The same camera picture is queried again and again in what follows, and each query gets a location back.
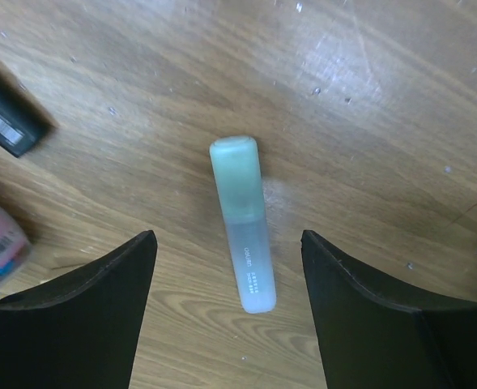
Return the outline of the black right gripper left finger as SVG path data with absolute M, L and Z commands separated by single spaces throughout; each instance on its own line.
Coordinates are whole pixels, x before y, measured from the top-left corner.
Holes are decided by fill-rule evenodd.
M 154 273 L 144 231 L 0 300 L 0 388 L 127 388 Z

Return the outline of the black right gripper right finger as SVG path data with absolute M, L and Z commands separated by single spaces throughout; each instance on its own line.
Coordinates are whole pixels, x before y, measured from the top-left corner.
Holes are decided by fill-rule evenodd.
M 401 281 L 311 230 L 301 256 L 329 388 L 477 388 L 477 302 Z

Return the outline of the mint green highlighter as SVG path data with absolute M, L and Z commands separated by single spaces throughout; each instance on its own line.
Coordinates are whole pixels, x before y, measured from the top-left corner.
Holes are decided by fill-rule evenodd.
M 257 143 L 245 135 L 222 138 L 209 153 L 242 307 L 269 312 L 277 295 Z

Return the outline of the orange black highlighter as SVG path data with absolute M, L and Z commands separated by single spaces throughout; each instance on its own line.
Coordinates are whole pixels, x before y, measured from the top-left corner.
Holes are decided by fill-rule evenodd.
M 19 158 L 53 130 L 51 118 L 0 72 L 0 147 Z

